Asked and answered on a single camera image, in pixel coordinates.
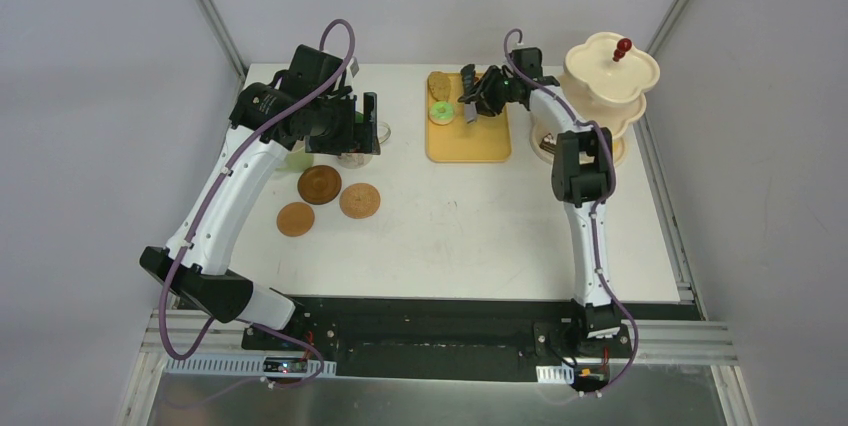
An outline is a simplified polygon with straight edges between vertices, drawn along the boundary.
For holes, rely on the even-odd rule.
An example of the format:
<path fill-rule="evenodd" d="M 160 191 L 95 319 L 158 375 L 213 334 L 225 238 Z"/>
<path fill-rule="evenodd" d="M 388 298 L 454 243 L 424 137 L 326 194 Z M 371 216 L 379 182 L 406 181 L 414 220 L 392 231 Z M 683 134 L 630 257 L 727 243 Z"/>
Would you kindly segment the metal tongs with black tips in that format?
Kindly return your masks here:
<path fill-rule="evenodd" d="M 476 95 L 476 65 L 467 64 L 460 70 L 462 82 L 462 94 L 458 97 L 458 102 L 463 106 L 463 117 L 467 124 L 473 124 L 478 119 L 476 110 L 475 95 Z"/>

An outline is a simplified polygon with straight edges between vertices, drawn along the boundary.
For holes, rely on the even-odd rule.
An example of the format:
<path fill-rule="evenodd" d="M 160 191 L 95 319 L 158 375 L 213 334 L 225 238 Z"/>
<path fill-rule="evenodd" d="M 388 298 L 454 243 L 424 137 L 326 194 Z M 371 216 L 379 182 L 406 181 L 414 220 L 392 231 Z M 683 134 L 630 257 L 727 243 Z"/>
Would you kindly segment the green frosted donut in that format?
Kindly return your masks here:
<path fill-rule="evenodd" d="M 429 121 L 435 125 L 448 125 L 455 119 L 455 116 L 454 105 L 449 101 L 436 101 L 428 108 Z"/>

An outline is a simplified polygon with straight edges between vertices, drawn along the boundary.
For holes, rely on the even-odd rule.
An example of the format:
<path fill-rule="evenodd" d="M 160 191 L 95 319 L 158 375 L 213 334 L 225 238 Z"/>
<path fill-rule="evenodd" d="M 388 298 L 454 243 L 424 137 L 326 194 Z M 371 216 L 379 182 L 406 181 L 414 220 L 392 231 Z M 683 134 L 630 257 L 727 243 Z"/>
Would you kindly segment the chocolate cake slice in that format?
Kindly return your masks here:
<path fill-rule="evenodd" d="M 556 139 L 551 134 L 546 134 L 540 139 L 539 148 L 541 151 L 553 155 L 556 148 Z"/>

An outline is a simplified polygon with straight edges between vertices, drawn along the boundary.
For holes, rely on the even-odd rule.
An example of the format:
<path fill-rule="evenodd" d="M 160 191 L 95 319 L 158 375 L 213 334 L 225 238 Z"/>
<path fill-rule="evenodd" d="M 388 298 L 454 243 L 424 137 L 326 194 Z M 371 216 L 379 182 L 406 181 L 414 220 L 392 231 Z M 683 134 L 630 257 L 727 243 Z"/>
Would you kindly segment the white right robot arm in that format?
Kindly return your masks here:
<path fill-rule="evenodd" d="M 575 269 L 576 318 L 567 339 L 573 351 L 590 356 L 619 332 L 622 321 L 605 239 L 606 202 L 616 186 L 612 139 L 608 129 L 576 111 L 559 81 L 544 74 L 541 61 L 540 49 L 524 47 L 508 52 L 505 65 L 490 66 L 481 77 L 466 65 L 460 71 L 460 101 L 486 117 L 519 103 L 554 136 L 551 187 L 564 205 Z"/>

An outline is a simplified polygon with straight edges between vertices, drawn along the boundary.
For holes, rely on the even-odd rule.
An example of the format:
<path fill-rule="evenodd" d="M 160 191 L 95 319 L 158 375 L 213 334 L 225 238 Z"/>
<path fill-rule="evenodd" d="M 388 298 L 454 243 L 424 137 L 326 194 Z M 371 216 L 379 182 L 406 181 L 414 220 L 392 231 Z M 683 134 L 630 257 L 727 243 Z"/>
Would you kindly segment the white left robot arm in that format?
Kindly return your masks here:
<path fill-rule="evenodd" d="M 267 327 L 281 350 L 297 348 L 305 324 L 282 293 L 230 268 L 241 229 L 272 172 L 303 142 L 308 153 L 378 154 L 377 95 L 357 95 L 341 58 L 307 45 L 269 83 L 239 94 L 221 153 L 184 223 L 162 247 L 148 246 L 140 265 L 170 291 L 221 323 Z"/>

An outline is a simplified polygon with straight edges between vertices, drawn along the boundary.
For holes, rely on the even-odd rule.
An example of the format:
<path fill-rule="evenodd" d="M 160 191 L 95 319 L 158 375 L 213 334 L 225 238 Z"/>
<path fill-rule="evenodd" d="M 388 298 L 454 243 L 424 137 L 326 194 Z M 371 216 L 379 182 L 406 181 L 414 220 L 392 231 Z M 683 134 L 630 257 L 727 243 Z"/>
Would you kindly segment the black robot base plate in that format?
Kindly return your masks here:
<path fill-rule="evenodd" d="M 632 335 L 579 336 L 571 301 L 296 296 L 284 334 L 315 347 L 339 376 L 534 382 L 539 366 L 624 360 Z"/>

